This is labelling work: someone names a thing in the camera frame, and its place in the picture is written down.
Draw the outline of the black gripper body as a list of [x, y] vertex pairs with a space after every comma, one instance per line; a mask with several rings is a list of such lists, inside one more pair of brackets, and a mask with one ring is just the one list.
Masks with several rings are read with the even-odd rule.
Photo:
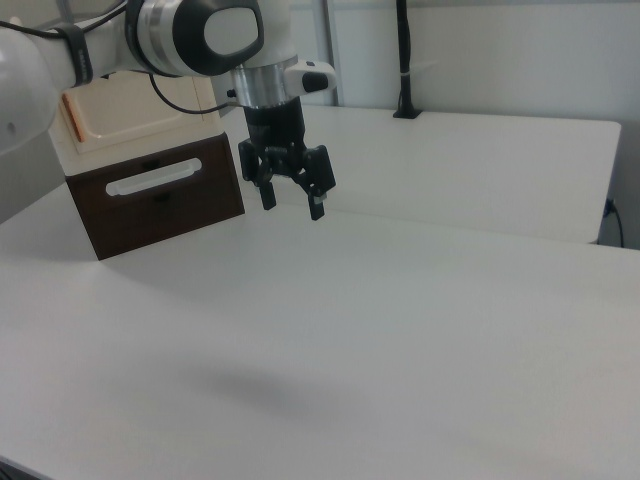
[[243, 141], [243, 177], [255, 178], [258, 159], [268, 148], [283, 149], [284, 168], [277, 173], [298, 174], [303, 168], [305, 124], [299, 98], [275, 107], [243, 109], [249, 138]]

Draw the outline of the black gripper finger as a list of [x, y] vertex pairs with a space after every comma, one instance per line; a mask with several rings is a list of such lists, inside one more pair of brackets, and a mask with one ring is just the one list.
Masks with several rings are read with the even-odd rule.
[[271, 210], [277, 204], [272, 184], [272, 162], [266, 153], [262, 156], [256, 146], [249, 140], [244, 140], [238, 146], [243, 179], [252, 182], [258, 189], [262, 205], [265, 210]]
[[325, 214], [324, 200], [336, 186], [328, 150], [324, 145], [307, 148], [302, 153], [302, 166], [293, 180], [307, 194], [310, 216], [317, 221]]

